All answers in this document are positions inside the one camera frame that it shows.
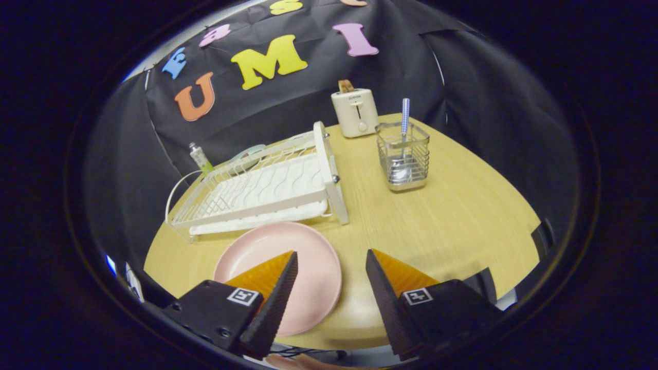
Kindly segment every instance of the blue striped spoon handle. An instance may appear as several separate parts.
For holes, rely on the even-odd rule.
[[[408,97],[402,99],[402,136],[407,135],[409,129],[409,105],[411,101]]]

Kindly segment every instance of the white toaster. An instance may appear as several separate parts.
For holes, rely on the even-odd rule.
[[[374,133],[378,120],[372,91],[354,89],[352,92],[336,92],[331,94],[331,100],[343,136],[354,138]]]

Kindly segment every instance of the pink letter i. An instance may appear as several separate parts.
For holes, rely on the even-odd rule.
[[[375,55],[379,53],[379,49],[372,46],[366,37],[363,35],[363,25],[360,23],[343,23],[337,24],[333,29],[337,30],[347,41],[349,50],[347,54],[352,57],[360,57],[362,55]]]

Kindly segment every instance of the white dish drying rack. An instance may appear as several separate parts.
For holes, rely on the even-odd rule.
[[[196,186],[175,214],[167,200],[164,221],[188,242],[200,234],[245,230],[280,221],[336,214],[349,222],[338,169],[322,122],[313,131],[217,167]],[[259,162],[251,167],[246,164]],[[189,227],[189,236],[179,230]]]

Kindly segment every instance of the letter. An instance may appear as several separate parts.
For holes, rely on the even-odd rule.
[[[359,1],[359,0],[340,0],[341,3],[345,5],[349,5],[350,7],[365,7],[368,5],[365,1]]]
[[[304,4],[300,3],[299,0],[281,0],[270,5],[270,9],[272,10],[272,14],[279,15],[296,11],[303,6]]]
[[[276,62],[279,62],[279,74],[290,74],[306,68],[308,63],[299,58],[295,45],[292,43],[294,39],[295,35],[284,35],[272,40],[267,49],[267,55],[252,49],[235,54],[231,61],[240,66],[242,77],[245,80],[242,88],[249,90],[263,83],[263,78],[256,76],[255,71],[259,71],[269,79],[274,78]]]
[[[343,23],[337,24],[332,28],[343,34],[343,37],[349,45],[347,54],[351,55],[352,57],[375,55],[379,53],[379,49],[373,47],[363,35],[363,31],[361,31],[361,28],[363,28],[362,24]]]
[[[208,32],[206,36],[203,36],[203,40],[199,43],[199,47],[204,47],[208,45],[209,43],[219,40],[220,38],[223,38],[224,36],[228,35],[231,33],[231,30],[229,30],[230,24],[223,24],[222,26],[219,26],[215,28],[214,30]]]
[[[169,60],[163,67],[162,70],[163,72],[171,73],[172,80],[175,80],[176,77],[178,77],[178,74],[187,63],[185,61],[185,54],[183,54],[183,50],[185,50],[184,47],[181,47],[180,49],[176,50],[176,52],[171,56],[171,58],[169,58]]]
[[[213,107],[213,104],[215,104],[215,92],[213,91],[213,85],[210,83],[210,77],[212,76],[213,73],[208,72],[197,80],[197,85],[201,86],[201,92],[203,93],[203,103],[200,106],[195,107],[192,103],[192,96],[190,96],[190,91],[192,91],[191,86],[180,90],[180,92],[176,94],[174,100],[178,102],[180,114],[185,120],[193,122],[200,119],[208,113]]]

